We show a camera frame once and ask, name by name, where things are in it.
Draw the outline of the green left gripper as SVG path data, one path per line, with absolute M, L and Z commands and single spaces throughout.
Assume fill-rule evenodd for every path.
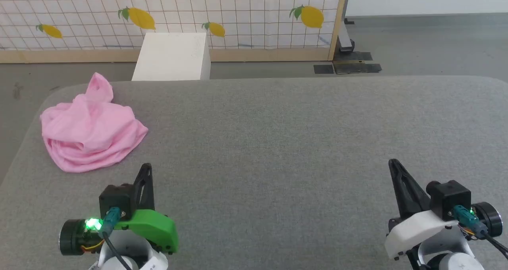
M 137 209 L 129 220 L 121 216 L 119 209 L 107 211 L 103 218 L 67 220 L 60 231 L 60 252 L 65 256 L 98 253 L 110 242 L 113 234 L 125 234 L 127 230 L 147 240 L 157 251 L 176 253 L 179 237 L 176 225 L 168 216 L 155 211 L 154 180 L 150 163 L 142 164 L 134 181 L 134 202 Z

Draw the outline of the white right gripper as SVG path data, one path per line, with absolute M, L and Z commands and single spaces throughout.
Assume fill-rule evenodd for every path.
M 400 223 L 393 221 L 385 241 L 389 258 L 398 260 L 405 255 L 410 261 L 476 261 L 469 241 L 486 240 L 499 252 L 503 245 L 495 238 L 502 231 L 502 219 L 494 208 L 490 218 L 483 202 L 470 208 L 456 205 L 441 219 L 430 210 L 430 197 L 396 158 L 389 160 L 389 170 L 395 192 Z

